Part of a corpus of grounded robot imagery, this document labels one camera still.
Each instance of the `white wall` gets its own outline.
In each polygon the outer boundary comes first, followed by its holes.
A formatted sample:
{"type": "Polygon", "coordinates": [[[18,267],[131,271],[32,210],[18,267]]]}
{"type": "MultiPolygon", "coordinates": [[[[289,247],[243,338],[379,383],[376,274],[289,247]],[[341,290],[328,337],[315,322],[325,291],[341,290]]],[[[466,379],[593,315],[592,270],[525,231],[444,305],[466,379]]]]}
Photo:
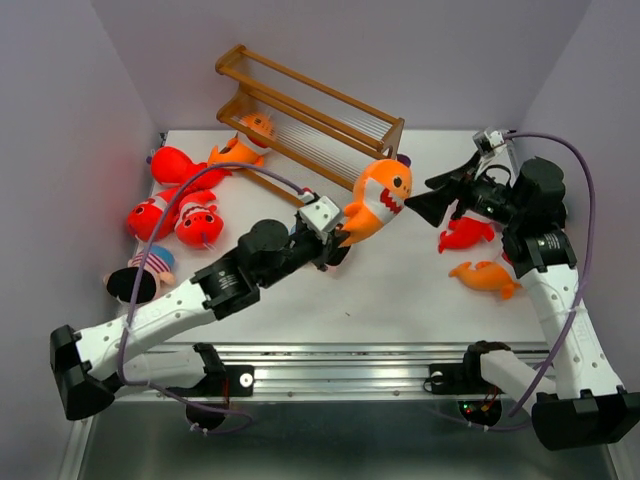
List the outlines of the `white wall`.
{"type": "MultiPolygon", "coordinates": [[[[640,390],[638,22],[637,0],[594,0],[521,125],[522,131],[566,137],[589,162],[598,205],[587,304],[609,360],[634,391],[640,390]]],[[[568,230],[582,259],[588,202],[577,162],[561,147],[541,140],[527,141],[524,150],[564,169],[568,230]]],[[[640,452],[640,427],[629,438],[640,452]]]]}
{"type": "Polygon", "coordinates": [[[0,65],[0,478],[45,479],[70,426],[49,333],[113,310],[156,129],[86,0],[3,2],[0,65]]]}
{"type": "Polygon", "coordinates": [[[410,127],[514,125],[588,0],[92,0],[163,129],[209,128],[236,43],[410,127]]]}

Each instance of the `wooden rod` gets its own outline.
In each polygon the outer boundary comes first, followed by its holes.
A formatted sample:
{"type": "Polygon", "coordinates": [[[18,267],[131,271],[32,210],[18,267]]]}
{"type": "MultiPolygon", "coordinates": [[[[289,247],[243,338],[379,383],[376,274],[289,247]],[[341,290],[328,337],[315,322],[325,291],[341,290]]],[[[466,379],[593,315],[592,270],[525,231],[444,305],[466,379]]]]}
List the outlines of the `wooden rod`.
{"type": "Polygon", "coordinates": [[[333,98],[336,98],[348,105],[351,105],[352,107],[358,108],[368,113],[369,115],[377,117],[380,120],[384,120],[385,122],[391,123],[391,124],[395,123],[396,121],[395,117],[392,117],[388,113],[378,110],[377,108],[372,107],[371,105],[367,105],[366,103],[361,102],[360,100],[356,100],[355,98],[350,97],[349,95],[345,95],[342,92],[334,90],[333,88],[328,87],[327,85],[324,85],[320,82],[317,82],[316,80],[313,80],[312,78],[309,78],[305,75],[302,75],[301,73],[291,70],[290,68],[287,68],[284,65],[280,65],[279,63],[276,63],[273,60],[269,60],[268,58],[265,58],[262,55],[252,52],[251,50],[245,49],[243,50],[242,54],[246,57],[252,58],[258,63],[261,63],[267,67],[277,70],[278,72],[286,75],[287,77],[293,78],[294,80],[298,80],[299,82],[302,82],[305,85],[313,87],[316,90],[320,90],[321,92],[326,93],[327,95],[330,95],[333,98]]]}
{"type": "Polygon", "coordinates": [[[397,122],[394,123],[393,126],[389,129],[389,131],[382,137],[382,148],[380,149],[381,152],[385,152],[389,147],[392,147],[391,158],[396,158],[403,128],[404,119],[399,118],[397,122]]]}
{"type": "Polygon", "coordinates": [[[328,180],[331,180],[333,183],[335,183],[337,185],[340,185],[341,187],[344,187],[349,191],[353,191],[353,183],[351,183],[349,180],[347,180],[346,178],[341,177],[340,175],[332,172],[331,170],[329,170],[329,169],[327,169],[327,168],[325,168],[325,167],[323,167],[321,165],[318,165],[317,163],[315,163],[315,162],[303,157],[298,152],[295,152],[295,151],[291,150],[290,148],[285,147],[284,145],[282,145],[281,143],[279,143],[277,141],[274,142],[270,138],[267,138],[267,137],[265,137],[263,135],[258,134],[257,132],[254,132],[249,127],[247,127],[245,125],[242,125],[241,123],[235,121],[233,118],[223,117],[221,119],[221,121],[223,121],[227,125],[233,127],[234,129],[244,133],[245,135],[257,138],[261,143],[263,143],[263,144],[273,148],[274,150],[282,153],[283,155],[289,157],[291,160],[294,160],[295,162],[298,162],[303,167],[306,167],[309,170],[313,170],[318,175],[322,175],[323,177],[327,178],[328,180]]]}
{"type": "Polygon", "coordinates": [[[285,105],[284,103],[280,103],[278,100],[276,100],[273,97],[270,97],[269,95],[265,95],[264,93],[258,92],[257,90],[248,90],[246,93],[247,93],[247,95],[255,98],[256,100],[259,100],[262,103],[264,103],[266,105],[269,105],[270,107],[273,107],[276,110],[279,110],[279,111],[289,115],[290,117],[293,117],[296,120],[299,120],[300,122],[302,122],[302,123],[304,123],[306,125],[309,125],[309,126],[315,128],[316,130],[321,131],[322,133],[324,133],[326,135],[329,135],[331,138],[335,138],[339,142],[342,142],[342,143],[344,143],[346,145],[349,145],[351,148],[354,148],[354,149],[358,150],[359,152],[364,153],[365,155],[367,155],[369,157],[373,157],[375,159],[384,158],[384,155],[379,153],[377,150],[368,148],[366,145],[363,145],[360,142],[356,142],[352,138],[347,137],[346,135],[343,135],[342,133],[338,132],[337,130],[333,130],[333,129],[327,127],[326,125],[324,125],[323,123],[320,123],[320,122],[318,122],[317,120],[314,120],[311,117],[307,117],[307,116],[301,114],[297,110],[294,110],[293,108],[285,105]]]}
{"type": "Polygon", "coordinates": [[[305,115],[312,117],[316,120],[321,121],[322,123],[325,123],[327,125],[329,125],[330,127],[336,129],[336,130],[340,130],[342,133],[345,133],[353,138],[355,138],[356,140],[364,143],[365,145],[370,146],[371,148],[376,148],[379,147],[379,140],[376,140],[374,138],[371,138],[368,135],[365,135],[364,133],[356,130],[353,127],[350,127],[349,125],[340,122],[339,120],[335,120],[331,117],[329,117],[328,115],[325,115],[324,113],[321,113],[319,111],[317,111],[314,108],[311,108],[301,102],[298,102],[297,100],[294,100],[293,98],[278,92],[277,90],[274,90],[270,87],[267,87],[266,85],[252,79],[251,77],[247,77],[246,75],[241,74],[240,72],[233,70],[231,68],[225,67],[223,66],[220,71],[224,74],[224,75],[228,75],[229,77],[233,78],[234,80],[237,80],[238,82],[240,82],[241,84],[247,85],[249,87],[251,87],[254,90],[258,90],[260,92],[264,92],[267,95],[275,98],[276,100],[278,100],[281,103],[284,103],[286,105],[290,105],[291,107],[295,108],[296,110],[304,113],[305,115]]]}
{"type": "Polygon", "coordinates": [[[238,90],[233,95],[233,97],[231,97],[231,100],[225,103],[222,106],[222,108],[218,110],[218,113],[216,114],[216,118],[218,119],[219,122],[222,122],[222,117],[225,117],[225,116],[233,117],[236,114],[240,106],[239,104],[242,101],[242,95],[243,95],[242,90],[238,88],[238,90]]]}
{"type": "Polygon", "coordinates": [[[222,55],[216,62],[216,72],[218,72],[219,74],[222,74],[222,72],[220,71],[222,67],[226,67],[230,63],[234,63],[235,60],[240,58],[240,55],[242,55],[242,52],[246,50],[247,50],[247,47],[245,47],[242,44],[238,44],[235,47],[233,47],[231,50],[229,50],[227,53],[222,55]]]}

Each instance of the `shark teeth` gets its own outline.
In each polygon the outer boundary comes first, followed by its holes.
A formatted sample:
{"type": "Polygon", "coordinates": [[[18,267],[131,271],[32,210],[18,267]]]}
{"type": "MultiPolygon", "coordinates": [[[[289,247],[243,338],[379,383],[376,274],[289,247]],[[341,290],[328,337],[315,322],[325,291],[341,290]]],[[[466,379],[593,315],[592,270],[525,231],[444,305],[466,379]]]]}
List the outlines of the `shark teeth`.
{"type": "Polygon", "coordinates": [[[404,201],[388,188],[385,188],[382,190],[382,193],[380,193],[380,201],[396,215],[400,213],[400,210],[404,207],[404,201]]]}

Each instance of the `orange shark plush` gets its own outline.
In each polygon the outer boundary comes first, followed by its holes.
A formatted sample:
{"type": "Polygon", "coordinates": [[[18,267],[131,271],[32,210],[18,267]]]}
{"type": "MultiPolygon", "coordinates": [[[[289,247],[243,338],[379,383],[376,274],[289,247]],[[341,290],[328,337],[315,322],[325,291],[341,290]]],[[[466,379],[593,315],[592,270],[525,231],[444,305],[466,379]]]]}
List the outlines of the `orange shark plush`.
{"type": "MultiPolygon", "coordinates": [[[[240,123],[269,140],[276,139],[276,129],[273,122],[264,113],[247,115],[240,120],[240,123]]],[[[222,150],[218,151],[217,146],[213,147],[207,163],[213,165],[215,163],[238,162],[262,167],[264,156],[270,151],[271,149],[259,140],[238,132],[222,150]]]]}
{"type": "Polygon", "coordinates": [[[356,180],[353,203],[344,209],[348,219],[341,229],[349,236],[341,247],[369,238],[404,207],[404,200],[411,195],[411,161],[405,156],[398,158],[376,160],[356,180]]]}

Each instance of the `orange plush toy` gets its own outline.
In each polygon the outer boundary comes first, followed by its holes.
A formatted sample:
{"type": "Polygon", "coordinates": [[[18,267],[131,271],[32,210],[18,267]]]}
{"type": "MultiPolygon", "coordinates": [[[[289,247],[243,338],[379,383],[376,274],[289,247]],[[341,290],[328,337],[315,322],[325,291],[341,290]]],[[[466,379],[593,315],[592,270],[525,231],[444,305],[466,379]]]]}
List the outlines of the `orange plush toy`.
{"type": "Polygon", "coordinates": [[[341,247],[369,238],[400,213],[411,195],[409,165],[408,157],[398,155],[398,160],[376,160],[362,172],[353,187],[353,203],[344,209],[348,219],[341,230],[349,236],[341,247]]]}
{"type": "MultiPolygon", "coordinates": [[[[240,123],[269,140],[276,139],[276,129],[273,122],[264,113],[247,115],[240,120],[240,123]]],[[[268,145],[264,145],[259,140],[238,132],[235,137],[227,142],[226,147],[222,150],[218,150],[217,146],[213,147],[207,163],[214,165],[217,163],[238,162],[262,167],[264,165],[264,156],[270,151],[271,149],[268,145]]]]}
{"type": "Polygon", "coordinates": [[[464,285],[474,290],[500,292],[503,300],[513,297],[515,291],[521,288],[508,272],[512,268],[504,256],[495,262],[479,262],[475,269],[470,267],[471,262],[465,262],[451,270],[449,276],[458,277],[464,285]]]}

